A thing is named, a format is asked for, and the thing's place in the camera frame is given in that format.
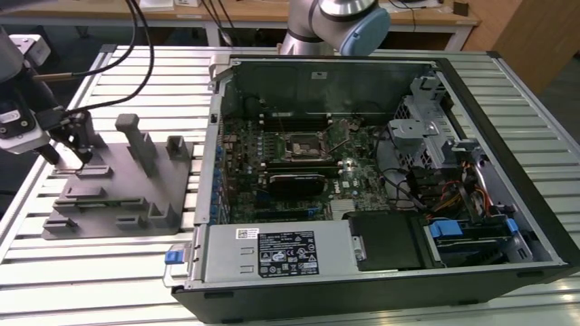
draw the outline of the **blue tab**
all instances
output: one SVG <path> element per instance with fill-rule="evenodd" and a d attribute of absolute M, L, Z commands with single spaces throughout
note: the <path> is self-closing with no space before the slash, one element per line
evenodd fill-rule
<path fill-rule="evenodd" d="M 458 221 L 453 219 L 447 219 L 443 221 L 435 221 L 434 224 L 429 226 L 434 238 L 439 238 L 441 236 L 462 236 L 463 231 L 461 224 Z"/>
<path fill-rule="evenodd" d="M 166 253 L 166 265 L 183 264 L 183 250 L 169 251 Z"/>
<path fill-rule="evenodd" d="M 507 219 L 506 224 L 509 224 L 511 235 L 515 235 L 519 231 L 517 221 L 514 219 Z"/>
<path fill-rule="evenodd" d="M 433 232 L 434 238 L 439 238 L 442 236 L 442 232 L 441 232 L 439 227 L 435 223 L 429 226 L 429 229 Z"/>

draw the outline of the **power supply label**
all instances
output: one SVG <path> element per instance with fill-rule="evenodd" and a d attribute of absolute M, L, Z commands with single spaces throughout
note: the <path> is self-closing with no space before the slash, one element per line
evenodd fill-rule
<path fill-rule="evenodd" d="M 319 274 L 314 231 L 261 233 L 258 243 L 263 278 Z"/>

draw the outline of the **sticker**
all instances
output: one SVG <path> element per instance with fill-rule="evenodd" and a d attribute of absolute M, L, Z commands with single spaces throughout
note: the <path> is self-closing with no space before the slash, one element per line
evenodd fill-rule
<path fill-rule="evenodd" d="M 17 106 L 13 103 L 7 104 L 9 107 Z M 9 122 L 17 121 L 21 119 L 21 111 L 13 110 L 11 112 L 0 114 L 0 123 L 7 124 Z"/>
<path fill-rule="evenodd" d="M 263 278 L 319 274 L 314 231 L 262 233 L 258 243 Z"/>
<path fill-rule="evenodd" d="M 202 15 L 178 15 L 178 18 L 202 19 Z"/>
<path fill-rule="evenodd" d="M 237 229 L 237 239 L 258 239 L 261 229 Z"/>
<path fill-rule="evenodd" d="M 314 71 L 311 75 L 311 79 L 327 79 L 329 72 L 326 71 Z"/>

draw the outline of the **aluminum table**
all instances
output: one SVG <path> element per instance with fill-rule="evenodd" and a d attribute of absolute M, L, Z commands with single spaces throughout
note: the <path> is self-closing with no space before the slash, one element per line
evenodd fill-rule
<path fill-rule="evenodd" d="M 94 67 L 126 51 L 98 55 Z M 183 227 L 174 236 L 45 240 L 41 235 L 66 183 L 38 160 L 0 222 L 0 325 L 187 325 L 202 323 L 163 284 L 165 253 L 193 237 L 197 186 L 211 92 L 214 54 L 275 54 L 273 48 L 157 48 L 155 75 L 142 94 L 121 106 L 93 112 L 95 129 L 110 143 L 121 113 L 138 113 L 154 141 L 182 134 L 197 143 Z M 497 126 L 541 193 L 580 244 L 580 147 L 501 58 L 485 52 L 379 51 L 377 56 L 447 57 Z M 126 62 L 89 77 L 70 108 L 130 94 L 147 71 L 149 50 L 137 48 Z M 458 117 L 470 135 L 470 127 Z M 171 269 L 185 279 L 186 266 Z M 257 325 L 578 325 L 580 275 L 517 290 L 489 303 L 309 317 Z"/>

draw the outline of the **white label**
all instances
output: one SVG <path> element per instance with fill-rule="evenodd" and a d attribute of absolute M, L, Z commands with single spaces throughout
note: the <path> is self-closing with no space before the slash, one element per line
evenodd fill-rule
<path fill-rule="evenodd" d="M 0 123 L 7 124 L 9 122 L 17 121 L 21 119 L 19 110 L 14 110 L 11 112 L 0 114 Z"/>
<path fill-rule="evenodd" d="M 178 18 L 202 19 L 202 15 L 178 15 Z"/>
<path fill-rule="evenodd" d="M 301 263 L 299 268 L 317 268 L 319 263 Z"/>
<path fill-rule="evenodd" d="M 326 72 L 326 71 L 314 71 L 311 76 L 313 76 L 311 77 L 313 79 L 327 79 L 329 72 Z"/>
<path fill-rule="evenodd" d="M 261 229 L 237 229 L 237 239 L 258 239 Z"/>

